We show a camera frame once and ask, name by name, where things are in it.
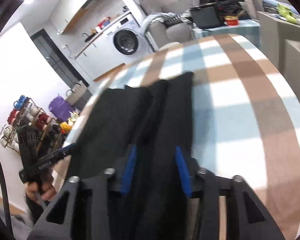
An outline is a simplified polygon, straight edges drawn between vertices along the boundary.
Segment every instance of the dark door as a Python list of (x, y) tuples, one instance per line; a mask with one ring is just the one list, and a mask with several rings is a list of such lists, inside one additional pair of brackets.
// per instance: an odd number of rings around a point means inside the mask
[(70, 88), (72, 88), (79, 80), (82, 80), (87, 87), (89, 86), (67, 58), (61, 53), (44, 29), (32, 35), (31, 39), (50, 66)]

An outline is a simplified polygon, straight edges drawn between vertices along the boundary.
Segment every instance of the purple bag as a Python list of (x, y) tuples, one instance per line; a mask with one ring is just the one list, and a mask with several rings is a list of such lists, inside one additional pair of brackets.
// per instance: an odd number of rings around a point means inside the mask
[(53, 113), (57, 119), (67, 122), (68, 118), (70, 117), (69, 112), (73, 112), (74, 108), (58, 95), (49, 104), (49, 111)]

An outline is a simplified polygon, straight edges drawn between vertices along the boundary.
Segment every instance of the human hand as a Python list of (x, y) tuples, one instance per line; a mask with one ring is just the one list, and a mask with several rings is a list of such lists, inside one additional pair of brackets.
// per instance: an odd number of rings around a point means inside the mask
[[(53, 197), (57, 194), (56, 189), (52, 185), (53, 177), (51, 174), (47, 175), (45, 181), (42, 184), (42, 191), (44, 192), (41, 195), (43, 201), (51, 201)], [(38, 205), (40, 205), (39, 200), (37, 199), (35, 192), (38, 191), (38, 184), (36, 182), (30, 182), (25, 184), (25, 191), (27, 196)]]

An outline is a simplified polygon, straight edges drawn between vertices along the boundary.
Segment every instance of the plaid fabric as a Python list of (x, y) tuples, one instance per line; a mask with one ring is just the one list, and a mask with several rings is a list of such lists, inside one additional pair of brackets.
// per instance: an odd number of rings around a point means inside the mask
[[(243, 176), (287, 240), (300, 234), (300, 104), (284, 77), (245, 37), (178, 44), (105, 78), (64, 146), (75, 142), (107, 88), (146, 86), (194, 72), (192, 155), (218, 176)], [(55, 166), (60, 187), (70, 157)]]
[(195, 24), (192, 28), (192, 36), (196, 40), (217, 34), (238, 34), (246, 37), (254, 46), (261, 49), (260, 43), (260, 24), (252, 20), (239, 20), (237, 26), (221, 26), (211, 29), (200, 29)]

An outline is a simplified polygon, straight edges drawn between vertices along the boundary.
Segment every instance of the metal bolt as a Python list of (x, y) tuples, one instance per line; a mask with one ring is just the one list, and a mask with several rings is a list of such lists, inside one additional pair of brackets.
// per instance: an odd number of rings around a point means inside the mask
[(206, 172), (207, 172), (207, 170), (206, 170), (205, 168), (200, 168), (200, 169), (198, 170), (198, 173), (199, 173), (199, 174), (206, 174)]
[(80, 180), (80, 178), (77, 176), (72, 176), (69, 178), (69, 182), (71, 182), (71, 183), (77, 183), (79, 180)]
[(235, 176), (233, 177), (233, 180), (234, 180), (235, 182), (243, 182), (243, 178), (242, 178), (241, 176), (239, 176), (239, 175), (235, 175)]
[(104, 174), (108, 174), (108, 175), (112, 175), (115, 173), (115, 169), (114, 168), (108, 168), (104, 171)]

